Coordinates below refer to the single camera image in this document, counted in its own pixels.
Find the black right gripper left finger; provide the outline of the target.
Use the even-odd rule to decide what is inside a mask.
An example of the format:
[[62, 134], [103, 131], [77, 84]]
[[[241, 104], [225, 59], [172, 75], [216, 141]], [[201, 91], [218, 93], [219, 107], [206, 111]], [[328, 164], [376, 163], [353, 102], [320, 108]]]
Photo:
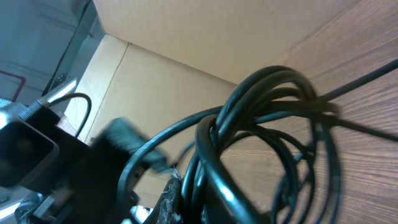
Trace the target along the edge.
[[150, 214], [150, 222], [155, 224], [182, 223], [180, 214], [180, 196], [182, 177], [175, 170]]

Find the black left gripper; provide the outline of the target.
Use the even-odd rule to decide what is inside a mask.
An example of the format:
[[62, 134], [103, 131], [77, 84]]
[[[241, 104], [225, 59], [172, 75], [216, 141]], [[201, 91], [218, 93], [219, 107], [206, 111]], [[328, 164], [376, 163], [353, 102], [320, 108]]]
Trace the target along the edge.
[[126, 119], [113, 119], [87, 145], [52, 125], [43, 131], [59, 155], [31, 184], [43, 194], [30, 214], [31, 223], [120, 223], [118, 205], [122, 171], [148, 140]]

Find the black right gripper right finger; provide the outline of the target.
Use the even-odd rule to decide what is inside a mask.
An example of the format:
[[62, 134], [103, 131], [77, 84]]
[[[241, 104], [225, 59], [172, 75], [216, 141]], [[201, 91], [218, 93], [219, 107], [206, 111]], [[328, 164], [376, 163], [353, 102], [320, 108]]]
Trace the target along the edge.
[[202, 224], [238, 224], [221, 203], [214, 190], [208, 184], [201, 213]]

